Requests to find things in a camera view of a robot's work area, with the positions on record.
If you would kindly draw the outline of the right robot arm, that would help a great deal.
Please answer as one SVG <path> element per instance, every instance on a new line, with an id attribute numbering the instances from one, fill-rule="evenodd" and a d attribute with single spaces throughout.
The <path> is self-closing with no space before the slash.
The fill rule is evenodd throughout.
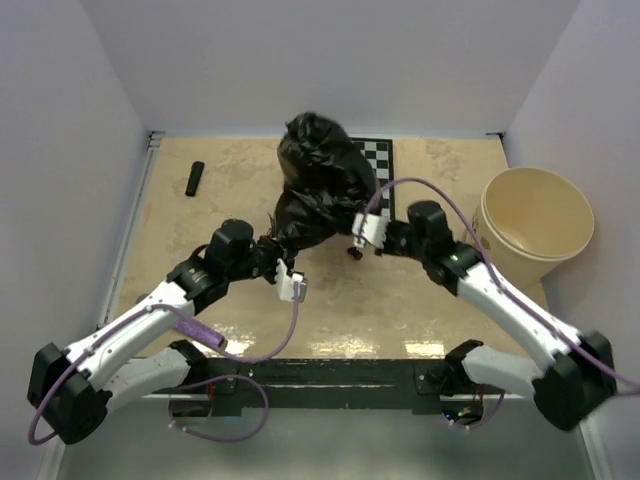
<path id="1" fill-rule="evenodd" d="M 377 253 L 418 261 L 432 282 L 479 309 L 527 353 L 468 340 L 445 357 L 450 379 L 526 398 L 562 431 L 617 394 L 609 340 L 558 320 L 500 277 L 476 248 L 454 240 L 437 202 L 416 202 L 407 221 L 381 219 L 367 235 Z"/>

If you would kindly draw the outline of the beige round trash bin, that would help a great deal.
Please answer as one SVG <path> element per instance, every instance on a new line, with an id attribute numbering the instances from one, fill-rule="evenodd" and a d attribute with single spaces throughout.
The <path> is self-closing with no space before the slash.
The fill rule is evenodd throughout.
<path id="1" fill-rule="evenodd" d="M 564 177 L 518 167 L 496 175 L 485 187 L 463 240 L 478 237 L 490 260 L 520 290 L 539 283 L 580 254 L 595 229 L 584 194 Z"/>

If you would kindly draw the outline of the black trash bag roll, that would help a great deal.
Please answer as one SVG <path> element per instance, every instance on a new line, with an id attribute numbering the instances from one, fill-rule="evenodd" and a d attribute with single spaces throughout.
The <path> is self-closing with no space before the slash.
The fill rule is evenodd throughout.
<path id="1" fill-rule="evenodd" d="M 187 197 L 194 197 L 197 193 L 205 164 L 202 161 L 195 161 L 191 165 L 189 177 L 187 180 L 185 195 Z"/>

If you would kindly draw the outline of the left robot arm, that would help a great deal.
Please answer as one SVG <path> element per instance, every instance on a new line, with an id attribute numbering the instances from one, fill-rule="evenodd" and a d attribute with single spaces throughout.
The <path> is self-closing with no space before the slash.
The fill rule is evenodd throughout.
<path id="1" fill-rule="evenodd" d="M 198 347 L 223 354 L 226 339 L 195 317 L 222 299 L 232 283 L 259 278 L 281 300 L 300 306 L 306 279 L 293 266 L 275 240 L 255 239 L 243 220 L 225 221 L 125 314 L 65 348 L 49 343 L 35 354 L 27 392 L 36 410 L 29 443 L 56 437 L 77 444 L 109 414 L 145 395 L 239 379 L 237 373 L 210 374 Z"/>

